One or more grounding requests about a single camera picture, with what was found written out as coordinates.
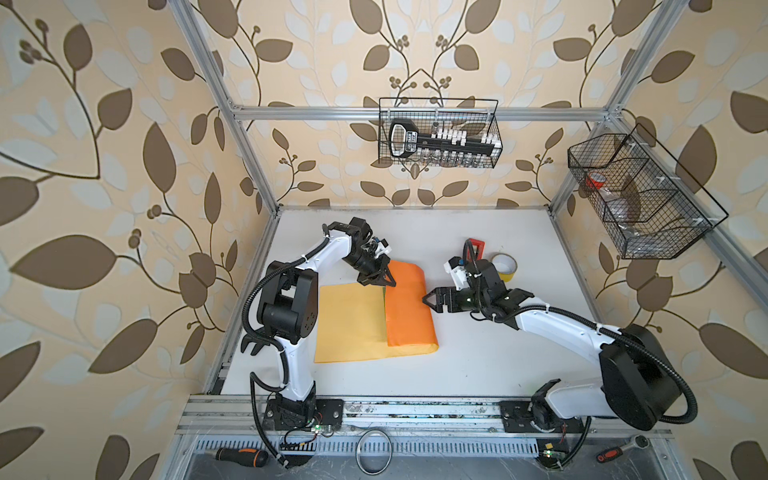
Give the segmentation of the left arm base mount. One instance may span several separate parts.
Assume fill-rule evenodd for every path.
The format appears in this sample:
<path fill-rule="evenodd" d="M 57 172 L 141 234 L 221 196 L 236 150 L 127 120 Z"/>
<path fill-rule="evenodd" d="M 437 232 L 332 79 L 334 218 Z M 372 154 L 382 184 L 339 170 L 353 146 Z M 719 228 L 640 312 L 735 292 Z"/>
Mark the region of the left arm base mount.
<path fill-rule="evenodd" d="M 338 431 L 343 422 L 345 402 L 342 399 L 292 401 L 278 396 L 267 403 L 265 417 L 271 429 L 288 431 L 319 426 L 323 433 Z"/>

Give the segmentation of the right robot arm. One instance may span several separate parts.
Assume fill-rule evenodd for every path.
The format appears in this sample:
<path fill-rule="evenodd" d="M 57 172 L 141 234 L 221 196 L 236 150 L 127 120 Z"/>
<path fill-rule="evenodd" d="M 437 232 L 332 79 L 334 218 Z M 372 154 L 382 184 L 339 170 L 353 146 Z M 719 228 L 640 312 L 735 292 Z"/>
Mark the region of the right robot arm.
<path fill-rule="evenodd" d="M 423 296 L 431 310 L 467 313 L 476 321 L 540 336 L 596 368 L 591 379 L 555 378 L 536 390 L 523 415 L 534 428 L 547 432 L 565 420 L 598 417 L 650 431 L 658 423 L 685 425 L 697 418 L 693 389 L 647 328 L 601 324 L 509 288 L 488 260 L 453 257 L 445 267 L 454 284 Z"/>

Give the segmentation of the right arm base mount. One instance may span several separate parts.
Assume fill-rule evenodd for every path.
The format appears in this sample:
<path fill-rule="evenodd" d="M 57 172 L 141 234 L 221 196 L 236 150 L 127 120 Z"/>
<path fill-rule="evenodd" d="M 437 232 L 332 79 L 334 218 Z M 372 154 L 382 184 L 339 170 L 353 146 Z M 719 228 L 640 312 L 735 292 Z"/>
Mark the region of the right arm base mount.
<path fill-rule="evenodd" d="M 576 434 L 582 433 L 585 429 L 582 420 L 559 418 L 542 402 L 505 400 L 498 406 L 506 433 Z"/>

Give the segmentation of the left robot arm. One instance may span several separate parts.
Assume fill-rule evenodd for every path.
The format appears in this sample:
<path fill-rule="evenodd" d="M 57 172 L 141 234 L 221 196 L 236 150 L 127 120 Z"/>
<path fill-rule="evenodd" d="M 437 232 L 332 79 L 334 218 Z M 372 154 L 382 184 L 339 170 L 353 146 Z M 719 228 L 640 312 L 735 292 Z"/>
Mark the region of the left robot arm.
<path fill-rule="evenodd" d="M 280 381 L 271 385 L 255 372 L 249 374 L 254 392 L 273 395 L 268 405 L 273 418 L 289 427 L 310 423 L 316 417 L 316 382 L 309 367 L 306 338 L 319 318 L 319 278 L 344 262 L 357 272 L 362 286 L 396 285 L 389 268 L 391 248 L 374 235 L 366 220 L 322 226 L 322 240 L 299 258 L 268 265 L 266 273 L 246 296 L 241 324 L 240 350 L 253 356 L 265 347 L 276 350 Z"/>

